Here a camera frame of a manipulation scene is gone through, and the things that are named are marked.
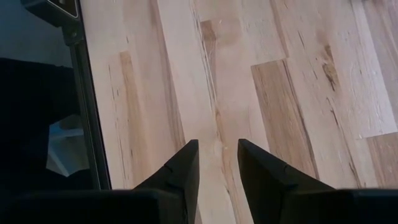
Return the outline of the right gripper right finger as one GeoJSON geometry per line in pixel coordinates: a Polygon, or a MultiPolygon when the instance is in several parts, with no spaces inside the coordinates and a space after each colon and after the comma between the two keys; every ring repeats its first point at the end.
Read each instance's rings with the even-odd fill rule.
{"type": "Polygon", "coordinates": [[[278,224],[292,192],[333,189],[247,139],[238,140],[238,164],[254,224],[278,224]]]}

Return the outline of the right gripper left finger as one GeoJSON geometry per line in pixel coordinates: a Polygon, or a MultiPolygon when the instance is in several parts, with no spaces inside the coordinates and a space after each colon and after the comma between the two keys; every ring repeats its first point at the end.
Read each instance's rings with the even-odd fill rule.
{"type": "Polygon", "coordinates": [[[195,224],[200,183],[199,143],[186,143],[133,191],[146,201],[145,224],[195,224]]]}

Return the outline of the black metal table frame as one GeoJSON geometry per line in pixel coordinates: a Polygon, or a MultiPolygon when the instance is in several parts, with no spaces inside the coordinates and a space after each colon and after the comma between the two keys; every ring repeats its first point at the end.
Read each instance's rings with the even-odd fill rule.
{"type": "Polygon", "coordinates": [[[88,162],[96,189],[112,189],[104,148],[93,75],[91,72],[80,0],[62,0],[72,8],[74,18],[63,28],[65,43],[70,48],[80,104],[88,162]]]}

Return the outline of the black plate with white edge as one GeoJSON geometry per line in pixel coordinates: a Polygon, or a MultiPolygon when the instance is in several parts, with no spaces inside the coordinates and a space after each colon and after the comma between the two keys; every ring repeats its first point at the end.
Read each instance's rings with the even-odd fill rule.
{"type": "Polygon", "coordinates": [[[55,27],[79,21],[77,0],[21,0],[33,15],[55,27]]]}

